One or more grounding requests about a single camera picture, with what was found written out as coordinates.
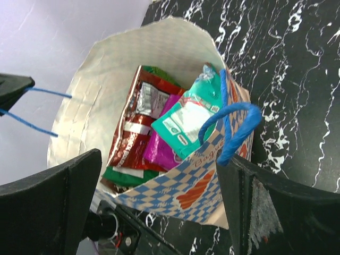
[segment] pink package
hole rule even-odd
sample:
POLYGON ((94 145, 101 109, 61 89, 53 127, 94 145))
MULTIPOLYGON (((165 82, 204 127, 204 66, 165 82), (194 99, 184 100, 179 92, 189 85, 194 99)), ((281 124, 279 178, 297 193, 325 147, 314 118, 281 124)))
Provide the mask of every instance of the pink package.
MULTIPOLYGON (((170 95, 159 117, 170 110, 180 98, 181 96, 178 95, 170 95)), ((165 170, 171 170, 182 162, 181 158, 155 131, 153 131, 144 151, 144 158, 165 170)))

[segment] shopping bag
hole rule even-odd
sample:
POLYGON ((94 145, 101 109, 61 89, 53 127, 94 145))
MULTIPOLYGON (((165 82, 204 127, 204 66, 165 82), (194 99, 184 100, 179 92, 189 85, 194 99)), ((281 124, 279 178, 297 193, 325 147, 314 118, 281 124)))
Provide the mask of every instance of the shopping bag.
MULTIPOLYGON (((173 17, 95 43, 67 91, 81 100, 64 100, 57 113, 52 131, 60 136, 50 140, 49 167, 98 148, 104 173, 113 134, 137 67, 157 66, 189 89, 206 62, 217 71, 226 69, 208 32, 173 17)), ((223 79, 226 104, 250 101, 248 91, 232 79, 228 69, 223 79)), ((229 140, 246 115, 246 111, 238 110, 219 120, 209 139, 169 172, 121 194, 113 194, 98 183, 96 198, 204 224, 222 203, 215 160, 224 144, 224 125, 229 140)), ((237 153, 250 160, 251 146, 252 135, 237 153)))

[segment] bag handle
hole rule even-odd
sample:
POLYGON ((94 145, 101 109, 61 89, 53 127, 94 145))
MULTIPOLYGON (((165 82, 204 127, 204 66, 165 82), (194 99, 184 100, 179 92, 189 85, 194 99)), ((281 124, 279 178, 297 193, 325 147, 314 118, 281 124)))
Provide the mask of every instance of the bag handle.
POLYGON ((229 123, 226 123, 228 121, 228 118, 226 118, 230 113, 233 113, 235 111, 244 110, 248 111, 248 114, 246 118, 244 119, 242 125, 239 127, 238 131, 233 135, 233 137, 230 138, 230 140, 227 140, 223 145, 222 153, 216 160, 216 162, 221 166, 226 166, 231 158, 233 157, 234 153, 237 151, 237 149, 242 145, 243 141, 253 132, 253 130, 260 124, 262 119, 261 110, 256 105, 253 105, 251 103, 234 103, 227 106, 227 85, 226 85, 226 79, 223 77, 226 77, 226 70, 220 71, 221 76, 221 93, 222 93, 222 103, 223 108, 220 109, 216 114, 214 114, 212 117, 210 117, 205 124, 201 127, 199 133, 198 133, 198 139, 200 141, 200 144, 203 145, 204 143, 204 135, 207 131, 207 129, 215 124, 219 119, 223 118, 224 120, 224 127, 227 132, 227 127, 229 126, 229 123))
MULTIPOLYGON (((48 94, 52 94, 52 95, 57 95, 57 96, 61 96, 61 97, 66 97, 66 98, 69 98, 69 99, 72 99, 72 96, 69 95, 69 94, 65 94, 65 93, 60 93, 60 92, 55 92, 55 91, 51 91, 51 90, 47 90, 47 89, 40 89, 40 88, 26 88, 25 91, 38 91, 38 92, 45 92, 45 93, 48 93, 48 94)), ((21 117, 13 114, 13 113, 10 113, 6 110, 3 110, 0 108, 0 113, 4 114, 4 115, 7 115, 19 122, 21 122, 22 124, 34 129, 34 130, 37 130, 38 132, 41 132, 41 133, 44 133, 44 134, 47 134, 47 135, 50 135, 52 137, 58 137, 58 134, 52 132, 52 131, 48 131, 46 129, 42 129, 40 127, 37 127, 35 125, 33 125, 32 123, 28 122, 28 121, 25 121, 24 119, 22 119, 21 117)))

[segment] green package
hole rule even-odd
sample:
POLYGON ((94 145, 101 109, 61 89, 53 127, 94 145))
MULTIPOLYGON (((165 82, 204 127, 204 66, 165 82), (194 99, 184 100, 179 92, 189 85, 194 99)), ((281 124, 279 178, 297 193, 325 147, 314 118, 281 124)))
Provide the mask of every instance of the green package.
POLYGON ((160 69, 156 66, 143 65, 142 69, 144 71, 147 71, 148 73, 152 73, 153 75, 158 76, 158 77, 162 78, 163 80, 168 81, 168 82, 180 87, 180 85, 170 75, 168 75, 165 71, 163 71, 162 69, 160 69))
POLYGON ((103 174, 103 178, 110 180, 114 184, 123 187, 136 187, 147 181, 158 176, 159 172, 152 170, 139 170, 143 172, 143 178, 139 178, 130 174, 124 174, 118 171, 115 171, 113 167, 108 166, 103 174))
MULTIPOLYGON (((220 77, 215 68, 205 64, 191 89, 151 127, 182 159, 200 147, 198 132, 208 118, 222 107, 220 77)), ((206 141, 215 124, 205 134, 206 141)))

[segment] food packet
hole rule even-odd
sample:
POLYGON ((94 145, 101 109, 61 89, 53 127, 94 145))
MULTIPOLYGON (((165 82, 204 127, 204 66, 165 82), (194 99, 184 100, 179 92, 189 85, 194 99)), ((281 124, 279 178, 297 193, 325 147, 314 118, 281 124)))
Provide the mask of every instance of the food packet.
POLYGON ((108 165, 164 171, 143 158, 151 135, 151 124, 159 118, 170 94, 182 95, 184 89, 155 76, 139 66, 114 133, 108 165))
MULTIPOLYGON (((222 107, 220 77, 210 64, 205 64, 191 89, 152 128, 182 159, 200 147, 198 132, 208 118, 222 107)), ((214 131, 210 126, 204 140, 214 131)))
POLYGON ((100 182, 105 185, 107 188, 111 189, 114 194, 119 194, 123 193, 133 187, 124 187, 124 186, 119 186, 117 184, 114 184, 112 181, 106 179, 106 178, 101 178, 100 182))
MULTIPOLYGON (((170 95, 160 117, 170 110, 180 98, 181 96, 178 95, 170 95)), ((166 170, 171 170, 182 162, 181 158, 156 132, 153 132, 151 135, 149 143, 144 151, 144 158, 166 170)))
POLYGON ((153 75, 161 77, 163 80, 166 80, 166 81, 180 87, 180 85, 170 75, 168 75, 165 71, 163 71, 162 69, 160 69, 156 66, 143 65, 142 69, 144 71, 147 71, 148 73, 152 73, 153 75))
POLYGON ((155 177, 158 176, 159 172, 152 171, 152 170, 145 170, 141 171, 138 170, 138 172, 141 173, 141 176, 133 176, 130 174, 125 174, 123 172, 115 171, 114 169, 111 169, 111 171, 105 171, 103 178, 110 180, 114 184, 122 187, 136 187, 139 186, 155 177))

